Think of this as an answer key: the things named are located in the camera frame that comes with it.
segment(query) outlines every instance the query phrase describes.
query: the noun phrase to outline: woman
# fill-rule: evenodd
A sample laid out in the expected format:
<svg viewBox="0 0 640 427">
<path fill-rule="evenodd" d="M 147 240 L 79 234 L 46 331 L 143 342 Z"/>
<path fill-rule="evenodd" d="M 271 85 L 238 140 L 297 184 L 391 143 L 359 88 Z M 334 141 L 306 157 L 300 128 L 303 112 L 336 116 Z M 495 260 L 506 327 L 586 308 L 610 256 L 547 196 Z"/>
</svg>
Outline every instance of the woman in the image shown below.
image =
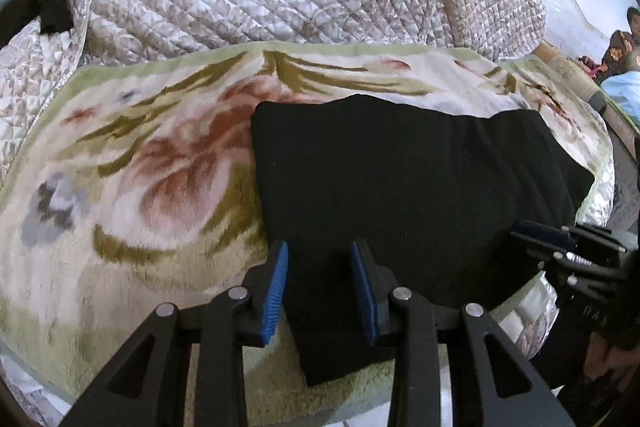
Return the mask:
<svg viewBox="0 0 640 427">
<path fill-rule="evenodd" d="M 602 57 L 602 64 L 597 68 L 594 78 L 598 85 L 610 76 L 627 71 L 640 71 L 640 10 L 629 8 L 626 20 L 629 22 L 631 33 L 620 30 L 613 32 L 609 48 Z"/>
</svg>

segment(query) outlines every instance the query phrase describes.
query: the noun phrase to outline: black fabric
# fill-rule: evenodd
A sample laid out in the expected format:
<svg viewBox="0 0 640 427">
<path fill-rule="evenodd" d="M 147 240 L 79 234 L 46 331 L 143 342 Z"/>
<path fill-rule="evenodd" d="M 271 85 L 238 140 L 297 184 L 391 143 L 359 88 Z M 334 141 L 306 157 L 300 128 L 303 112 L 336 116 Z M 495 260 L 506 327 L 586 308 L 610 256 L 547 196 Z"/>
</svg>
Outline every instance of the black fabric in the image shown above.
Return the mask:
<svg viewBox="0 0 640 427">
<path fill-rule="evenodd" d="M 40 7 L 40 33 L 62 33 L 74 27 L 66 0 L 37 0 Z"/>
<path fill-rule="evenodd" d="M 618 381 L 614 371 L 603 377 L 590 380 L 580 377 L 564 386 L 558 393 L 558 400 L 569 413 L 575 427 L 593 427 L 620 400 L 622 393 L 617 389 Z"/>
<path fill-rule="evenodd" d="M 12 0 L 0 12 L 0 48 L 37 16 L 42 34 L 64 32 L 74 26 L 66 0 Z"/>
<path fill-rule="evenodd" d="M 574 315 L 559 311 L 545 343 L 531 359 L 531 364 L 551 389 L 582 377 L 590 334 Z"/>
<path fill-rule="evenodd" d="M 594 178 L 530 110 L 493 118 L 356 95 L 263 102 L 252 117 L 270 242 L 289 243 L 284 307 L 308 385 L 374 360 L 351 286 L 349 243 L 432 302 L 493 308 L 535 263 L 500 248 L 518 219 L 572 223 Z"/>
</svg>

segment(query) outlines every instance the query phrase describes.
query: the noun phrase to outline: floral quilt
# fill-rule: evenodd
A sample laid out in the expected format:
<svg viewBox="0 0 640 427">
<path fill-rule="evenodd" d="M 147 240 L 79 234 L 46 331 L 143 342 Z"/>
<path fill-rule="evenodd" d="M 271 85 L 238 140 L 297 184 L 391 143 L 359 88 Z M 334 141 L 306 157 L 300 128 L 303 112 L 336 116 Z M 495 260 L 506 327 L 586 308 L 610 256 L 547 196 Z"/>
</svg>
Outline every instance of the floral quilt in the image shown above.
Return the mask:
<svg viewBox="0 0 640 427">
<path fill-rule="evenodd" d="M 608 217 L 604 124 L 536 58 L 497 66 L 466 49 L 258 42 L 82 68 L 0 192 L 0 340 L 63 397 L 80 394 L 158 303 L 206 302 L 265 259 L 256 105 L 356 92 L 449 114 L 539 111 L 595 176 L 577 217 Z M 306 388 L 285 317 L 274 342 L 244 358 L 252 425 L 322 425 L 388 399 L 388 363 Z"/>
</svg>

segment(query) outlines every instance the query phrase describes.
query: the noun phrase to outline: bed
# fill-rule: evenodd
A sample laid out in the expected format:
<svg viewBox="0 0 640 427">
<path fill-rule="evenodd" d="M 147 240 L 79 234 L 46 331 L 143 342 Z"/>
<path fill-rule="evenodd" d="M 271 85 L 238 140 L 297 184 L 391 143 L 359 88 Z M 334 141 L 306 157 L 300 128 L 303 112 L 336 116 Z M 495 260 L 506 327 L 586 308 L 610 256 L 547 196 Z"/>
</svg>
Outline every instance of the bed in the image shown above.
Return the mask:
<svg viewBox="0 0 640 427">
<path fill-rule="evenodd" d="M 111 188 L 98 182 L 95 172 L 113 176 L 112 183 L 123 175 L 127 158 L 131 160 L 158 130 L 152 121 L 140 120 L 135 106 L 162 89 L 182 86 L 191 92 L 193 87 L 215 103 L 224 97 L 224 89 L 232 90 L 243 78 L 228 68 L 244 68 L 245 76 L 269 76 L 265 68 L 278 56 L 288 60 L 289 67 L 293 64 L 306 71 L 300 74 L 308 82 L 302 87 L 288 85 L 274 73 L 275 83 L 268 80 L 258 95 L 250 90 L 242 96 L 260 100 L 266 93 L 277 99 L 291 96 L 291 91 L 298 101 L 305 101 L 364 91 L 420 107 L 434 107 L 436 101 L 438 110 L 478 116 L 535 108 L 565 150 L 596 180 L 577 218 L 599 224 L 609 218 L 614 167 L 604 123 L 558 74 L 529 57 L 544 33 L 542 0 L 69 0 L 69 4 L 74 28 L 67 34 L 42 36 L 36 20 L 0 51 L 5 72 L 0 78 L 0 227 L 6 233 L 13 230 L 15 248 L 41 251 L 48 259 L 37 268 L 15 257 L 3 263 L 21 266 L 24 279 L 20 283 L 17 272 L 2 273 L 6 282 L 2 287 L 11 287 L 12 293 L 4 293 L 1 340 L 14 361 L 47 391 L 69 402 L 148 314 L 149 306 L 164 300 L 181 306 L 203 302 L 241 280 L 244 270 L 265 253 L 255 217 L 255 190 L 246 185 L 250 163 L 244 160 L 244 171 L 232 172 L 239 178 L 211 182 L 216 187 L 240 187 L 225 200 L 229 203 L 226 214 L 218 216 L 203 239 L 222 245 L 222 261 L 205 258 L 201 265 L 198 252 L 204 243 L 199 244 L 200 250 L 193 250 L 188 245 L 199 239 L 188 234 L 163 243 L 146 232 L 140 235 L 142 229 L 136 225 L 116 223 L 117 212 L 96 211 L 95 201 L 102 194 L 110 203 L 100 208 L 113 210 L 126 203 L 118 201 L 117 189 L 111 193 Z M 300 47 L 303 42 L 313 46 Z M 375 47 L 380 44 L 388 47 Z M 345 84 L 344 78 L 334 82 L 326 73 L 314 76 L 326 67 L 327 57 L 344 61 L 346 67 L 364 68 L 367 82 Z M 237 63 L 229 66 L 234 60 Z M 216 65 L 223 63 L 222 74 Z M 418 64 L 424 72 L 410 73 Z M 86 67 L 76 72 L 79 66 Z M 391 86 L 385 84 L 385 75 L 395 79 Z M 158 124 L 170 124 L 180 108 L 177 98 L 170 103 L 175 107 L 160 110 Z M 94 125 L 93 132 L 108 127 L 118 115 L 142 123 L 124 140 L 124 135 L 112 136 L 103 129 L 105 139 L 94 141 L 98 136 L 85 132 Z M 85 172 L 82 194 L 73 188 L 76 183 L 68 183 L 62 173 L 65 169 Z M 28 180 L 35 185 L 27 187 Z M 38 194 L 53 195 L 57 190 L 66 203 L 53 210 L 63 214 L 56 214 L 51 226 L 42 228 Z M 22 205 L 19 210 L 17 206 L 8 210 L 16 204 Z M 56 219 L 72 225 L 56 227 Z M 116 229 L 117 233 L 108 233 Z M 74 265 L 70 258 L 65 260 L 62 245 L 75 245 L 68 254 L 81 261 Z M 180 259 L 176 251 L 191 261 L 176 263 Z M 0 256 L 11 255 L 10 249 L 0 250 Z M 140 256 L 156 256 L 168 264 L 161 264 L 161 269 L 156 264 L 145 266 Z M 31 259 L 31 254 L 24 259 Z M 72 283 L 79 286 L 69 291 Z M 20 289 L 25 284 L 33 290 L 28 295 Z M 53 286 L 58 300 L 45 304 L 45 293 Z M 92 298 L 101 286 L 100 292 L 115 300 L 101 303 Z M 544 341 L 556 313 L 554 293 L 540 278 L 494 311 L 529 356 Z M 21 344 L 18 340 L 23 338 L 31 340 Z M 273 346 L 247 355 L 248 385 L 254 390 L 248 393 L 252 425 L 299 425 L 301 421 L 318 426 L 334 421 L 346 421 L 350 427 L 362 422 L 382 425 L 389 364 L 308 389 L 296 368 L 286 324 L 279 328 Z M 294 398 L 283 397 L 284 390 Z M 446 403 L 447 393 L 442 400 Z M 356 417 L 360 413 L 369 416 Z M 50 425 L 59 419 L 51 419 Z"/>
</svg>

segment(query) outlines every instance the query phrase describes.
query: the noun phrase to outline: person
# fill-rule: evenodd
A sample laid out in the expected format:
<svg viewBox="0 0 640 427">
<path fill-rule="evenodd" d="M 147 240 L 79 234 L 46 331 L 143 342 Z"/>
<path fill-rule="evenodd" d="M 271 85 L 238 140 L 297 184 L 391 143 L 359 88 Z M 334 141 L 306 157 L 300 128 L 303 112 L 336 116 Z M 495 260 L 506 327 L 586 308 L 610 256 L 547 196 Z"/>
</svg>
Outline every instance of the person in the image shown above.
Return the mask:
<svg viewBox="0 0 640 427">
<path fill-rule="evenodd" d="M 610 76 L 640 71 L 640 10 L 630 7 L 626 11 L 626 20 L 631 33 L 614 31 L 601 65 L 592 70 L 595 73 L 594 81 L 598 85 Z M 580 61 L 589 67 L 588 57 L 582 57 Z"/>
<path fill-rule="evenodd" d="M 624 351 L 591 333 L 582 374 L 558 393 L 576 427 L 593 427 L 618 402 L 640 365 L 640 349 Z"/>
</svg>

